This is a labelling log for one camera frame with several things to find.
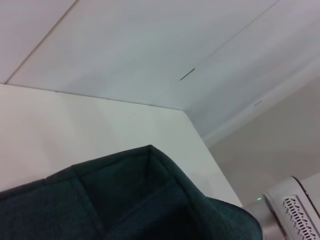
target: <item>ceiling panel seam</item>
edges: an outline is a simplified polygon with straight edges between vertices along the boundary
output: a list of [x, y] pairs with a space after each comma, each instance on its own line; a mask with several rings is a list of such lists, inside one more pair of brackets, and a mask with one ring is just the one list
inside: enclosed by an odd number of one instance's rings
[[39, 46], [47, 39], [47, 37], [55, 30], [55, 28], [61, 23], [65, 16], [74, 8], [78, 0], [75, 0], [74, 3], [69, 7], [69, 9], [60, 17], [60, 19], [54, 24], [54, 26], [48, 31], [48, 33], [43, 37], [43, 39], [34, 47], [34, 49], [26, 56], [22, 63], [13, 71], [9, 78], [3, 84], [9, 84], [9, 81], [15, 75], [15, 73], [21, 68], [21, 66], [32, 56], [32, 54], [39, 48]]
[[232, 37], [230, 37], [228, 40], [226, 40], [223, 44], [221, 44], [216, 50], [214, 50], [212, 53], [210, 53], [205, 59], [199, 62], [191, 71], [189, 71], [184, 77], [182, 77], [179, 81], [186, 78], [190, 73], [195, 71], [200, 65], [205, 63], [208, 59], [210, 59], [212, 56], [214, 56], [220, 49], [222, 49], [225, 45], [227, 45], [232, 39], [234, 39], [236, 36], [238, 36], [243, 30], [245, 30], [247, 27], [249, 27], [251, 24], [253, 24], [256, 20], [258, 20], [262, 15], [264, 15], [266, 12], [268, 12], [272, 7], [274, 7], [278, 2], [281, 0], [275, 1], [273, 4], [271, 4], [267, 9], [265, 9], [263, 12], [261, 12], [258, 16], [256, 16], [252, 21], [250, 21], [247, 25], [245, 25], [243, 28], [241, 28], [236, 34], [234, 34]]

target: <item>ceiling panel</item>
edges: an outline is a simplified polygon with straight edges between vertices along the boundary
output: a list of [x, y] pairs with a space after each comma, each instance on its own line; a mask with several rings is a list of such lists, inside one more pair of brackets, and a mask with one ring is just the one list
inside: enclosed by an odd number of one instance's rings
[[7, 81], [74, 1], [0, 1], [0, 83]]
[[207, 140], [271, 91], [320, 76], [319, 40], [319, 2], [281, 0], [152, 104], [185, 110]]
[[150, 104], [275, 1], [80, 0], [9, 83]]

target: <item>beige wall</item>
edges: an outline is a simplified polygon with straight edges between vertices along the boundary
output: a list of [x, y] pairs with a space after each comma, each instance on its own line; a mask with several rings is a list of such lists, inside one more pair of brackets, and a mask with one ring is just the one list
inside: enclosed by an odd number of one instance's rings
[[293, 175], [320, 172], [320, 79], [209, 148], [242, 204]]

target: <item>dark green fabric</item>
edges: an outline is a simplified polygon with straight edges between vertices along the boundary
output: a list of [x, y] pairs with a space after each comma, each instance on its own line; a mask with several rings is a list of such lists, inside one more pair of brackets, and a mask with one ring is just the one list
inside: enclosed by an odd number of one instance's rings
[[0, 193], [0, 240], [129, 239], [262, 240], [262, 232], [151, 145]]

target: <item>white wall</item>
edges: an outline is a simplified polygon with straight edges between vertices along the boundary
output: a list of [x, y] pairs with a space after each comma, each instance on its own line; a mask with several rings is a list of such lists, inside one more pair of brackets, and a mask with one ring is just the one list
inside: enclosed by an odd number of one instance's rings
[[241, 205], [183, 111], [0, 85], [0, 191], [154, 145], [207, 196]]
[[320, 173], [320, 79], [209, 150], [244, 205], [287, 176]]

